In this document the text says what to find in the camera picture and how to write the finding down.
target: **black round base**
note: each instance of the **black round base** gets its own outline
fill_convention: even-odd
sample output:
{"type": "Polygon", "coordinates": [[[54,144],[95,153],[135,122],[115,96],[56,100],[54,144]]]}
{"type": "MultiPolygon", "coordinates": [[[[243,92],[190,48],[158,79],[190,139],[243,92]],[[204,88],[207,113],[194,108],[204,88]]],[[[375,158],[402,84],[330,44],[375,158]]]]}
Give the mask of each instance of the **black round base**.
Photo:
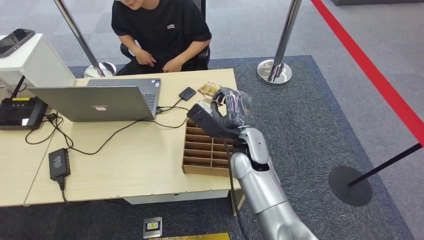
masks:
{"type": "Polygon", "coordinates": [[[349,166],[333,168],[329,176],[331,189],[343,202],[356,207],[365,206],[373,198],[373,189],[368,179],[348,186],[350,182],[362,175],[360,171],[349,166]]]}

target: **laptop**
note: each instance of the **laptop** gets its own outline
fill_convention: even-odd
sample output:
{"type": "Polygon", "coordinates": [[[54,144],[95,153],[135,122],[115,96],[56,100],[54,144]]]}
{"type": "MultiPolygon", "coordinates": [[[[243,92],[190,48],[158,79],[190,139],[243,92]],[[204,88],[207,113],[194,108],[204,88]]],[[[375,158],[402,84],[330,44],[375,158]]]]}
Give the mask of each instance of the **laptop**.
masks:
{"type": "Polygon", "coordinates": [[[159,88],[161,80],[159,78],[144,79],[92,79],[87,86],[137,86],[140,90],[153,117],[156,115],[156,106],[159,99],[159,88]]]}
{"type": "Polygon", "coordinates": [[[134,80],[150,83],[144,95],[148,94],[146,96],[148,99],[154,97],[153,105],[148,105],[136,84],[123,85],[121,82],[116,82],[121,80],[100,80],[110,82],[97,86],[92,85],[98,84],[96,81],[90,83],[93,81],[90,80],[91,85],[88,86],[33,87],[28,90],[72,122],[153,120],[160,80],[134,80]]]}

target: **stanchion pole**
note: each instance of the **stanchion pole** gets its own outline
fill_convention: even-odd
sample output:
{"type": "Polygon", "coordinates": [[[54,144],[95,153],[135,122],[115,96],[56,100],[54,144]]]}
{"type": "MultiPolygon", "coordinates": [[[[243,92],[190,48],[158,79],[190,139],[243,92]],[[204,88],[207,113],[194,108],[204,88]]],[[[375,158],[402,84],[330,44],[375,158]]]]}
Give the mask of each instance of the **stanchion pole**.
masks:
{"type": "Polygon", "coordinates": [[[291,1],[274,59],[265,60],[257,66],[257,76],[266,84],[280,86],[287,83],[292,78],[292,69],[283,62],[283,57],[286,52],[287,44],[289,43],[290,35],[292,34],[292,29],[301,2],[302,0],[291,1]]]}
{"type": "Polygon", "coordinates": [[[356,207],[365,206],[373,198],[373,189],[368,178],[421,148],[423,146],[417,143],[365,174],[350,166],[337,166],[331,170],[328,177],[330,187],[343,202],[356,207]]]}
{"type": "Polygon", "coordinates": [[[57,8],[59,9],[60,13],[62,13],[62,16],[65,18],[66,23],[69,25],[70,30],[72,31],[73,35],[76,37],[76,40],[78,40],[79,45],[81,45],[82,50],[84,51],[85,55],[87,55],[88,60],[92,64],[85,70],[84,77],[86,78],[96,78],[96,77],[106,77],[106,76],[113,76],[117,68],[109,62],[102,62],[99,63],[94,56],[92,50],[88,46],[83,34],[80,31],[80,28],[75,23],[74,18],[72,17],[71,13],[69,12],[68,7],[65,5],[65,3],[62,0],[54,0],[54,3],[56,4],[57,8]]]}

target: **man's hand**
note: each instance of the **man's hand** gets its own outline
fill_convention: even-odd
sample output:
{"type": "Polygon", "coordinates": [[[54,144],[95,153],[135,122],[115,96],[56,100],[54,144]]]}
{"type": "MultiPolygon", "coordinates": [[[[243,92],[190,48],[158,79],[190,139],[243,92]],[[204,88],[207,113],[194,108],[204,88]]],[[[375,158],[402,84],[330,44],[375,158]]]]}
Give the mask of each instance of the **man's hand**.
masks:
{"type": "Polygon", "coordinates": [[[134,52],[135,58],[137,59],[138,64],[140,65],[150,65],[150,67],[154,67],[156,60],[152,57],[150,53],[139,48],[134,52]]]}
{"type": "Polygon", "coordinates": [[[180,59],[179,57],[176,57],[163,66],[162,70],[164,73],[175,73],[175,72],[181,72],[181,67],[183,66],[185,62],[180,59]]]}

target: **robotic arm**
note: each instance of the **robotic arm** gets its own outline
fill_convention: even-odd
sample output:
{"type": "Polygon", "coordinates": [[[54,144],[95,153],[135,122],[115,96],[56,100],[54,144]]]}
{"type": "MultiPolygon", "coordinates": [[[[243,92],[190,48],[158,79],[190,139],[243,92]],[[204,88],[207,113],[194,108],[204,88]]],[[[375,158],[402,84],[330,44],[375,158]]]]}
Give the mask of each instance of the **robotic arm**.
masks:
{"type": "Polygon", "coordinates": [[[187,116],[210,137],[231,138],[231,170],[266,240],[318,240],[292,209],[274,170],[267,143],[252,124],[250,97],[221,88],[209,106],[195,104],[187,116]],[[219,104],[226,105],[222,116],[219,104]]]}

